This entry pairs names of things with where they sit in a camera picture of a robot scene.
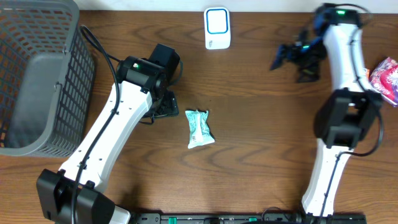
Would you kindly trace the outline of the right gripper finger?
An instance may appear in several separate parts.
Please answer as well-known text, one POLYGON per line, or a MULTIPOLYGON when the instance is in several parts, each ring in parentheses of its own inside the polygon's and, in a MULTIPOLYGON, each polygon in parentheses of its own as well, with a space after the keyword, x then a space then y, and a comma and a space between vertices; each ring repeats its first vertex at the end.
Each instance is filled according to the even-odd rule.
POLYGON ((299 76, 297 78, 297 83, 310 83, 316 82, 319 80, 318 72, 314 72, 312 70, 304 69, 299 70, 299 76))
POLYGON ((282 44, 279 46, 277 54, 275 56, 274 61, 271 64, 270 70, 278 69, 282 66, 284 59, 286 58, 287 54, 287 46, 282 44))

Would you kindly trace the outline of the mint green wipes packet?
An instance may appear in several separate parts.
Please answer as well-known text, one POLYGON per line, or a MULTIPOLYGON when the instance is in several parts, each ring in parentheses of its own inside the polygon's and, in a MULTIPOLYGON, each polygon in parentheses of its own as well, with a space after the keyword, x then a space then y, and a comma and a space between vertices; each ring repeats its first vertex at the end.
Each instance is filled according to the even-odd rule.
POLYGON ((188 148, 192 149, 197 146, 204 146, 215 142, 211 135, 210 128, 207 124, 209 111, 192 111, 187 110, 185 115, 190 128, 190 136, 188 148))

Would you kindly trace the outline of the purple pink floral pack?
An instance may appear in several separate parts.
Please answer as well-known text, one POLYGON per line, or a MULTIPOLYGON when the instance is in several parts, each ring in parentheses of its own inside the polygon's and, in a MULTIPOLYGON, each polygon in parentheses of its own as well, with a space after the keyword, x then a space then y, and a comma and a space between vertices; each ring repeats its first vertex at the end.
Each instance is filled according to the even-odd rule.
POLYGON ((397 107, 397 61, 384 59, 370 74, 369 82, 392 106, 397 107))

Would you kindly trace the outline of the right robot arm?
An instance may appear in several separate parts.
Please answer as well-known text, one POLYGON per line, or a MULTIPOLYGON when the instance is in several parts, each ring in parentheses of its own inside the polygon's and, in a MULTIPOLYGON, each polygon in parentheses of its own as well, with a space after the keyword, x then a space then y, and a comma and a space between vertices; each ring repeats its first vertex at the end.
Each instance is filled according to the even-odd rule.
POLYGON ((367 157, 377 151, 384 135, 380 113, 382 95, 372 89, 364 72, 361 48, 362 21, 355 4, 324 3, 310 24, 315 38, 308 40, 304 26, 293 44, 279 46, 271 70, 284 61, 298 67, 299 83, 319 79, 320 62, 328 58, 332 93, 315 115, 313 132, 317 156, 306 192, 303 214, 291 223, 353 223, 364 218, 334 214, 341 176, 351 156, 367 157))

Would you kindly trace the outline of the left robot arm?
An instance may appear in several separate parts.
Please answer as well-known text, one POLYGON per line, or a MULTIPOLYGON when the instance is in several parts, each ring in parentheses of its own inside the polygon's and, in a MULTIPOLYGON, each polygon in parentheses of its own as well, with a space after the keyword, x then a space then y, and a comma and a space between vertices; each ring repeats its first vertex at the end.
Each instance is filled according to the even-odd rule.
POLYGON ((183 65, 176 51, 157 44, 149 58, 129 56, 117 66, 109 98, 76 151, 57 172, 36 183, 44 218, 55 223, 130 223, 132 213, 104 195, 114 164, 133 129, 148 119, 177 116, 170 86, 183 65))

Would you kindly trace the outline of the white barcode scanner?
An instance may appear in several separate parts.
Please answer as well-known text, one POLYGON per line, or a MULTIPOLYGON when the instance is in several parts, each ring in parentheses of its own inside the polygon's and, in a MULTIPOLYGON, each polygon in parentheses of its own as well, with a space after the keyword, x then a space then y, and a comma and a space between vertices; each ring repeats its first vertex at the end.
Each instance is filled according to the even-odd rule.
POLYGON ((225 7, 209 7, 203 13, 205 26, 205 47, 208 50, 222 50, 231 44, 231 21, 225 7))

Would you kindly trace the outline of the grey plastic mesh basket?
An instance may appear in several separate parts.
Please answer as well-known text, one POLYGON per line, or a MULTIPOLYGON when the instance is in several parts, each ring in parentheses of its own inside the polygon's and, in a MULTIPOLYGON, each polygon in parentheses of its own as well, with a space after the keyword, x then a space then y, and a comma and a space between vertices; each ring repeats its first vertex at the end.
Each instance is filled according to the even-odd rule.
POLYGON ((67 157, 83 139, 95 63, 73 1, 1 2, 1 154, 67 157))

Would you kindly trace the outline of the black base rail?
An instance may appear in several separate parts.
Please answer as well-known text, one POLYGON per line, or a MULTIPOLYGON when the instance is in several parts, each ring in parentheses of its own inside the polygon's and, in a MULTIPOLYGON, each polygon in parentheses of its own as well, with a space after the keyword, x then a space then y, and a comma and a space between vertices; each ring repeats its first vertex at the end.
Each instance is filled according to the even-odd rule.
POLYGON ((133 214, 131 224, 367 224, 365 215, 330 215, 318 218, 302 213, 266 212, 263 215, 161 215, 133 214))

